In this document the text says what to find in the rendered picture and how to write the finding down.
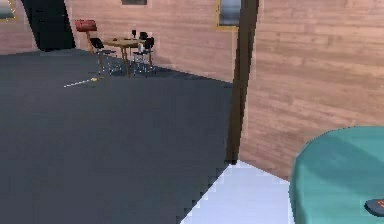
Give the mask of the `brown wooden table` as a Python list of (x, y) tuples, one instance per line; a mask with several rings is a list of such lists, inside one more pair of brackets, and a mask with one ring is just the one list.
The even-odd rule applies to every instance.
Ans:
[(125, 63), (126, 75), (130, 77), (131, 76), (131, 73), (129, 71), (130, 62), (128, 60), (127, 50), (131, 48), (138, 48), (139, 45), (144, 44), (145, 41), (140, 39), (125, 40), (124, 38), (109, 38), (109, 39), (103, 40), (102, 43), (105, 46), (117, 47), (120, 49), (123, 62)]

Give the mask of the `teal round table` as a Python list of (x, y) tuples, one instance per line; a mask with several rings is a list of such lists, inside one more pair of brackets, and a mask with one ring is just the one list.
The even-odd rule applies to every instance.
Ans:
[(366, 201), (384, 199), (384, 126), (326, 132), (305, 144), (292, 168), (295, 224), (384, 224)]

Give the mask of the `black remote control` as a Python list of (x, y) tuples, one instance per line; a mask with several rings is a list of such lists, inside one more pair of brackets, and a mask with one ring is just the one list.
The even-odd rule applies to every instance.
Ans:
[(384, 199), (370, 199), (364, 204), (364, 208), (376, 217), (384, 217)]

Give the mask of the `white stick with yellow end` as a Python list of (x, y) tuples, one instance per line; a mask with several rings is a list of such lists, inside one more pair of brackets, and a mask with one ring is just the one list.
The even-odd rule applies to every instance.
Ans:
[(88, 82), (96, 82), (98, 80), (99, 80), (99, 78), (93, 77), (93, 78), (90, 78), (90, 79), (87, 79), (87, 80), (83, 80), (83, 81), (79, 81), (79, 82), (75, 82), (75, 83), (64, 85), (63, 88), (68, 88), (68, 87), (72, 87), (72, 86), (76, 86), (76, 85), (80, 85), (80, 84), (84, 84), (84, 83), (88, 83)]

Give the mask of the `dark brown door frame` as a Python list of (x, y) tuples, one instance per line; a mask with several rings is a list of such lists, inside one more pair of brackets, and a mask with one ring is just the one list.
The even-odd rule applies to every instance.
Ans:
[(259, 1), (242, 0), (240, 10), (225, 157), (225, 161), (231, 165), (238, 161)]

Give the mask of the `gold framed picture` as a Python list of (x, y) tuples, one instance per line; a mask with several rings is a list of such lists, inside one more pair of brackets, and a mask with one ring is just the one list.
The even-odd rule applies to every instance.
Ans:
[(0, 0), (0, 21), (16, 19), (16, 5), (14, 0)]
[(239, 26), (242, 0), (216, 0), (216, 28), (236, 30)]

